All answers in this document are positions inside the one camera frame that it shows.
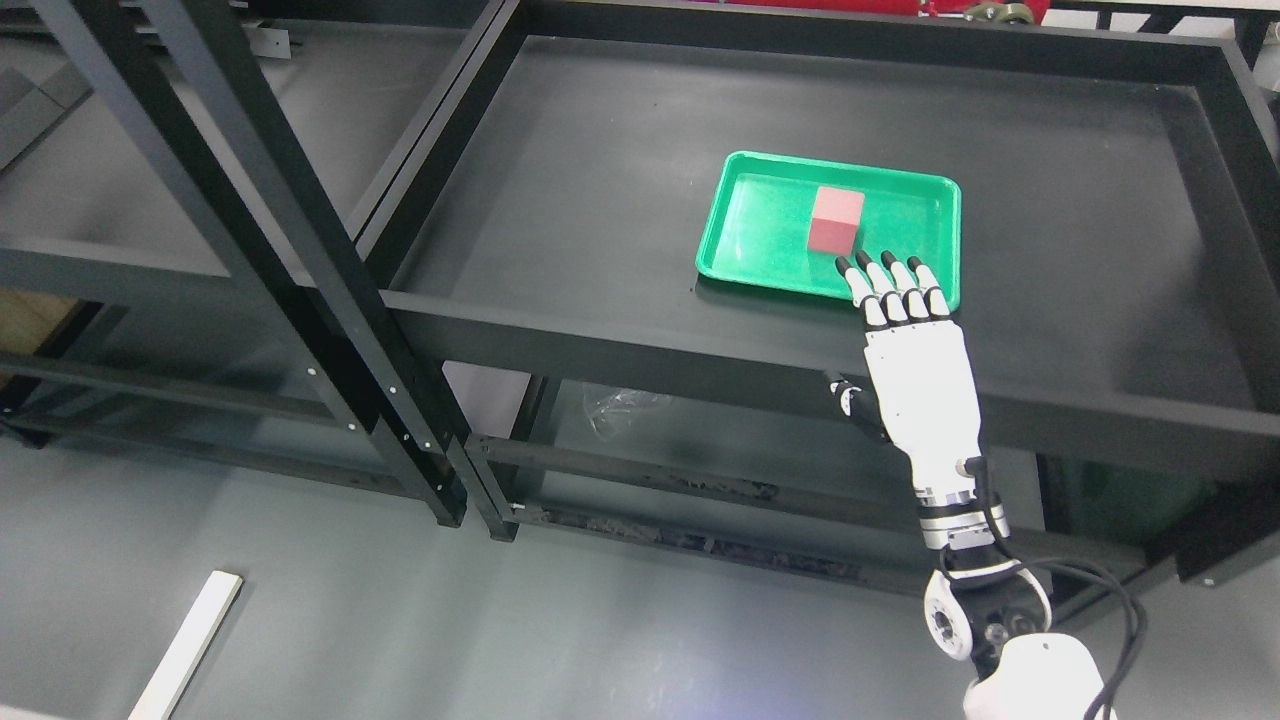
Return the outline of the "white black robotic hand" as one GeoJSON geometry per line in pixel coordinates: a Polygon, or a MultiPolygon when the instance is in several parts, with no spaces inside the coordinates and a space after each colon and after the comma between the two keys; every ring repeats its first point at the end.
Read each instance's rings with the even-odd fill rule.
{"type": "Polygon", "coordinates": [[[932,269],[890,251],[873,260],[837,256],[837,273],[865,327],[863,350],[870,388],[827,373],[845,416],[870,429],[864,398],[876,398],[878,429],[908,456],[916,501],[928,507],[977,498],[980,409],[961,327],[932,269]]]}

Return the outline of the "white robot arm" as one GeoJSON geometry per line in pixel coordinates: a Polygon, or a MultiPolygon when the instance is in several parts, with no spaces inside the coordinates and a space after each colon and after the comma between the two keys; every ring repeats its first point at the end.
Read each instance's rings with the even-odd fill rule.
{"type": "Polygon", "coordinates": [[[960,477],[972,500],[923,509],[936,568],[923,614],[937,647],[968,661],[965,719],[1114,719],[1107,683],[1091,651],[1053,629],[1048,593],[1009,546],[1010,530],[987,462],[969,457],[960,477]]]}

